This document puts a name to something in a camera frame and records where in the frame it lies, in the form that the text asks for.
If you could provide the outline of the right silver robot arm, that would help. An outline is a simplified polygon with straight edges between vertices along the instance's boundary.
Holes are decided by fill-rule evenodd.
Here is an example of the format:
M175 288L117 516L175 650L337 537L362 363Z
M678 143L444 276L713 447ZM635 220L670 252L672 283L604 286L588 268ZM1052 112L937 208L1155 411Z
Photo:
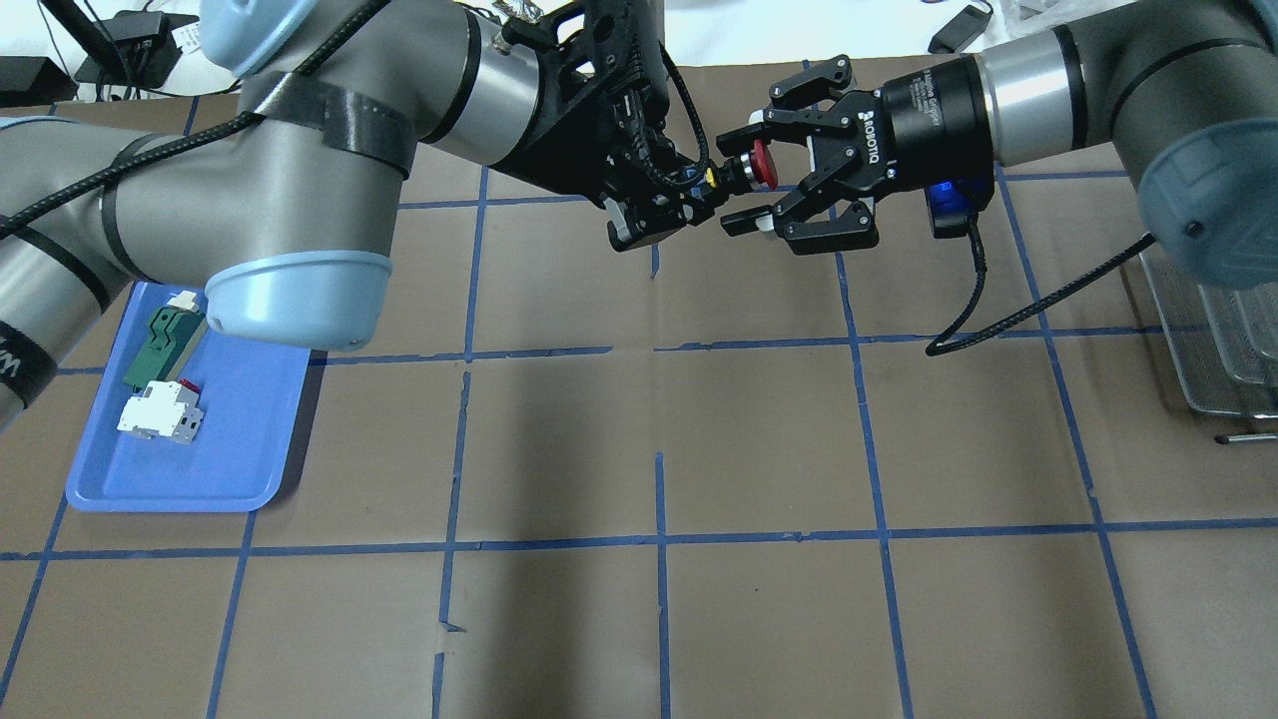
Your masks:
M1275 282L1275 4L1135 1L859 88L836 56L717 140L727 170L812 149L783 199L722 218L795 255L872 249L877 201L1111 143L1146 232L1197 284Z

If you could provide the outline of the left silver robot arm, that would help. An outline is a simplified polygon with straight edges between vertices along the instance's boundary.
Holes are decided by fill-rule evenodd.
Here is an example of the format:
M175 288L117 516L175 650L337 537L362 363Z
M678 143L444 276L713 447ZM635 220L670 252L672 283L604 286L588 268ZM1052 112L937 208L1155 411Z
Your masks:
M420 146L581 195L613 249L705 213L709 143L647 1L204 1L236 117L144 135L3 120L3 424L128 282L202 289L211 328L350 352L374 333Z

